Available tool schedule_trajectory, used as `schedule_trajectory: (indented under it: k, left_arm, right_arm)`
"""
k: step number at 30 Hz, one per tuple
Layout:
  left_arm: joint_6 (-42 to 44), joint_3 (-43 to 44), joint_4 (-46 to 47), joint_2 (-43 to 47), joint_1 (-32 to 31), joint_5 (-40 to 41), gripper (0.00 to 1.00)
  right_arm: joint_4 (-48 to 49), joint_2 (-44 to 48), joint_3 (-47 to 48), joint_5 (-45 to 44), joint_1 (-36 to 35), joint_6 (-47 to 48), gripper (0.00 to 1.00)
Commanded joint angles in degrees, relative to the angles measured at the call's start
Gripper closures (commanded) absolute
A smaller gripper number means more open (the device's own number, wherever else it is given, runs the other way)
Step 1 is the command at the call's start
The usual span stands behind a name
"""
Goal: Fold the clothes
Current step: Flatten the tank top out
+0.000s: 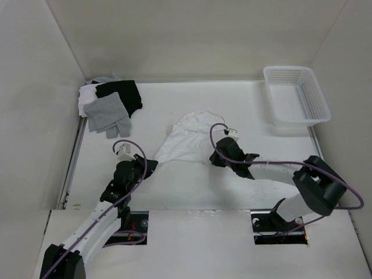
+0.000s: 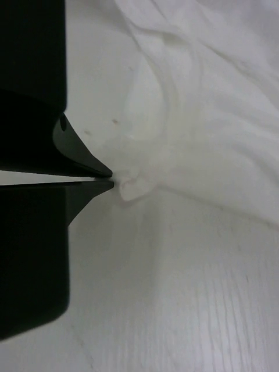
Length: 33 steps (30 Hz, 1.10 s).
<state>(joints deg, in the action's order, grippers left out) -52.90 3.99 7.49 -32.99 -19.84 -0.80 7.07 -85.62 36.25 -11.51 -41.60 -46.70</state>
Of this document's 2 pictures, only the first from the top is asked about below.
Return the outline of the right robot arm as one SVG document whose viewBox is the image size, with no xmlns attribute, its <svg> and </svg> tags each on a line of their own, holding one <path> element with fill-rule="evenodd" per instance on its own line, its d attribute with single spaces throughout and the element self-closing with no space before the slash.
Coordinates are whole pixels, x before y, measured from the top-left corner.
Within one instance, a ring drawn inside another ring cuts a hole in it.
<svg viewBox="0 0 372 279">
<path fill-rule="evenodd" d="M 282 198 L 270 213 L 270 223 L 283 230 L 298 217 L 316 213 L 329 216 L 346 192 L 340 182 L 307 166 L 269 163 L 257 153 L 244 153 L 236 140 L 225 137 L 216 144 L 209 158 L 212 165 L 229 167 L 237 176 L 250 180 L 271 180 L 295 187 L 298 193 Z"/>
</svg>

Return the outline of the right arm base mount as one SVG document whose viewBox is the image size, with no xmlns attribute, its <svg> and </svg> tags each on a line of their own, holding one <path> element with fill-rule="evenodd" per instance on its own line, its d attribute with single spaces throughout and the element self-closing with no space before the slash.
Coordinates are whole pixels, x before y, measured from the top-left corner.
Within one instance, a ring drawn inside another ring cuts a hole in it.
<svg viewBox="0 0 372 279">
<path fill-rule="evenodd" d="M 253 240 L 255 245 L 307 245 L 307 236 L 304 228 L 298 228 L 303 224 L 303 218 L 299 221 L 286 222 L 277 213 L 277 208 L 284 198 L 270 210 L 251 212 Z"/>
</svg>

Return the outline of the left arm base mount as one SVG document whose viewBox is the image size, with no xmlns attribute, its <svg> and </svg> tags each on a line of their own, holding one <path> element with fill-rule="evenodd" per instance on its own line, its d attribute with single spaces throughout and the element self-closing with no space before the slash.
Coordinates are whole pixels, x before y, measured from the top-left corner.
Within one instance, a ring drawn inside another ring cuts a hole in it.
<svg viewBox="0 0 372 279">
<path fill-rule="evenodd" d="M 131 212 L 128 221 L 122 223 L 105 243 L 104 247 L 114 245 L 146 245 L 149 227 L 149 212 Z"/>
</svg>

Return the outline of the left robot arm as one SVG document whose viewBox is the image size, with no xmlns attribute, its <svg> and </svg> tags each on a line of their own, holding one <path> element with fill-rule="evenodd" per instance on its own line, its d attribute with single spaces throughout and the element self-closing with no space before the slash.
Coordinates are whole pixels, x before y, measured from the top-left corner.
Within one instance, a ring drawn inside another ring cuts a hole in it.
<svg viewBox="0 0 372 279">
<path fill-rule="evenodd" d="M 86 278 L 88 265 L 109 238 L 129 228 L 131 193 L 153 174 L 157 165 L 158 161 L 138 154 L 119 162 L 86 221 L 60 245 L 46 249 L 40 278 Z"/>
</svg>

